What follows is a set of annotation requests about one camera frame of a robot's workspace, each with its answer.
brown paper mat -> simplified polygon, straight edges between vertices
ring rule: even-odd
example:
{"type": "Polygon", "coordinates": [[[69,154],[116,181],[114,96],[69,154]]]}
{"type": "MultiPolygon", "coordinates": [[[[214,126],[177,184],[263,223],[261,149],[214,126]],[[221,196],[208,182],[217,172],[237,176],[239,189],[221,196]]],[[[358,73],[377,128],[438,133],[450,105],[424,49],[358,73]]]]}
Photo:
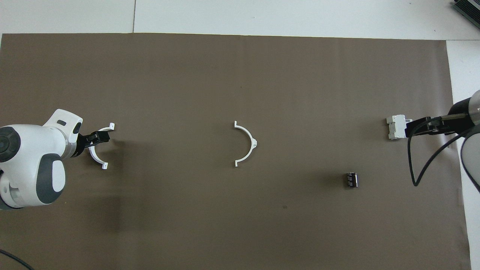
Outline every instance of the brown paper mat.
{"type": "MultiPolygon", "coordinates": [[[[448,112],[444,41],[7,34],[0,100],[0,126],[117,125],[108,170],[84,153],[54,204],[0,212],[37,269],[470,269],[456,149],[414,187],[385,123],[448,112]]],[[[417,173],[447,139],[415,138],[417,173]]]]}

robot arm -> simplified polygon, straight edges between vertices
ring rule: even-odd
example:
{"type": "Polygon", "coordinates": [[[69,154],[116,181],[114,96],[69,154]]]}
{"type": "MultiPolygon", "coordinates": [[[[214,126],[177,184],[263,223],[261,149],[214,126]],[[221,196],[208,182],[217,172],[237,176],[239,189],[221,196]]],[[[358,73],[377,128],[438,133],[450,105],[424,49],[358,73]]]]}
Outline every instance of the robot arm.
{"type": "Polygon", "coordinates": [[[56,110],[43,125],[0,128],[0,209],[50,204],[65,186],[62,160],[76,150],[82,118],[56,110]]]}
{"type": "MultiPolygon", "coordinates": [[[[460,158],[467,175],[480,192],[480,185],[477,183],[480,179],[480,90],[475,92],[472,97],[455,103],[447,115],[435,118],[420,118],[407,123],[406,126],[405,135],[408,137],[409,142],[413,136],[425,134],[448,135],[457,133],[459,135],[455,138],[465,137],[460,151],[460,158]]],[[[431,157],[429,162],[423,168],[423,172],[442,149],[443,148],[440,148],[439,151],[431,157]]],[[[412,181],[415,185],[420,181],[422,174],[420,174],[418,180],[415,180],[413,177],[410,155],[408,159],[412,181]]]]}

white plastic part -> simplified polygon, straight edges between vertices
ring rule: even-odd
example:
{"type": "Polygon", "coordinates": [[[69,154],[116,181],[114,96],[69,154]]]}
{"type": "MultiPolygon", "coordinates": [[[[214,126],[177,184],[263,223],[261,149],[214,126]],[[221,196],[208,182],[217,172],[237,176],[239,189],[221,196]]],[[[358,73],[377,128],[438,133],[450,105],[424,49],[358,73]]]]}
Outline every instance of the white plastic part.
{"type": "Polygon", "coordinates": [[[480,180],[480,133],[467,137],[462,145],[461,159],[470,178],[480,180]]]}
{"type": "Polygon", "coordinates": [[[52,187],[55,192],[59,192],[65,186],[65,168],[60,160],[52,163],[52,187]]]}
{"type": "Polygon", "coordinates": [[[411,119],[405,119],[405,115],[392,115],[386,118],[388,129],[390,133],[388,134],[388,138],[391,140],[397,140],[401,138],[406,138],[405,136],[405,129],[407,128],[407,123],[411,122],[411,119]]]}
{"type": "Polygon", "coordinates": [[[66,136],[69,143],[74,144],[77,142],[78,129],[82,124],[83,119],[69,111],[57,109],[50,119],[43,126],[51,126],[60,129],[66,136]]]}
{"type": "MultiPolygon", "coordinates": [[[[110,123],[110,126],[108,127],[104,127],[102,129],[99,129],[98,131],[108,131],[108,130],[115,130],[115,124],[114,123],[110,123]]],[[[108,168],[108,162],[105,162],[103,160],[101,160],[97,155],[96,155],[96,152],[95,152],[95,146],[92,146],[92,147],[89,147],[88,148],[88,151],[90,151],[90,155],[92,156],[92,158],[102,164],[102,169],[106,170],[108,168]]]]}
{"type": "Polygon", "coordinates": [[[250,141],[252,142],[251,145],[250,145],[250,151],[248,151],[248,154],[247,154],[245,157],[243,157],[243,158],[235,161],[235,167],[238,167],[238,166],[239,166],[238,163],[241,162],[241,161],[246,160],[246,159],[248,158],[248,156],[252,153],[252,150],[253,150],[255,147],[257,147],[257,140],[255,140],[255,139],[252,137],[252,134],[250,134],[250,132],[249,132],[246,128],[237,125],[237,121],[235,121],[235,122],[233,123],[233,126],[234,126],[235,128],[238,128],[238,129],[243,130],[243,131],[248,135],[248,137],[250,138],[250,141]]]}

electronic component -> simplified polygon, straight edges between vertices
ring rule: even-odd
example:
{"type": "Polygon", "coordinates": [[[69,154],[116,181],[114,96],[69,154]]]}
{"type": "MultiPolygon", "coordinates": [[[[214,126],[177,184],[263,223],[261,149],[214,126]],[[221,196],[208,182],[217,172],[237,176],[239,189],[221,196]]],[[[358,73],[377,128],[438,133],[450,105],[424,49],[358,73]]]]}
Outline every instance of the electronic component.
{"type": "Polygon", "coordinates": [[[354,172],[347,173],[347,186],[359,187],[359,181],[356,173],[354,172]]]}
{"type": "Polygon", "coordinates": [[[407,128],[407,123],[411,122],[411,119],[406,119],[405,115],[392,115],[386,118],[388,129],[390,133],[388,138],[391,140],[397,140],[401,138],[406,138],[405,129],[407,128]]]}

metal device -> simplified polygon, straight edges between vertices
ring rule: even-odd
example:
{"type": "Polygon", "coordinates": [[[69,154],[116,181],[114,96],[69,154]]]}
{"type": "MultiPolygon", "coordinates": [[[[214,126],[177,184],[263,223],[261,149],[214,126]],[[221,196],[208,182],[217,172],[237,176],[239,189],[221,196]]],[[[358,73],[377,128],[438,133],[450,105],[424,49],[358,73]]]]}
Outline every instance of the metal device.
{"type": "Polygon", "coordinates": [[[480,28],[480,0],[455,0],[452,7],[480,28]]]}
{"type": "Polygon", "coordinates": [[[108,131],[81,135],[82,122],[58,109],[43,126],[0,128],[0,209],[47,205],[60,196],[65,186],[62,161],[110,140],[108,131]]]}

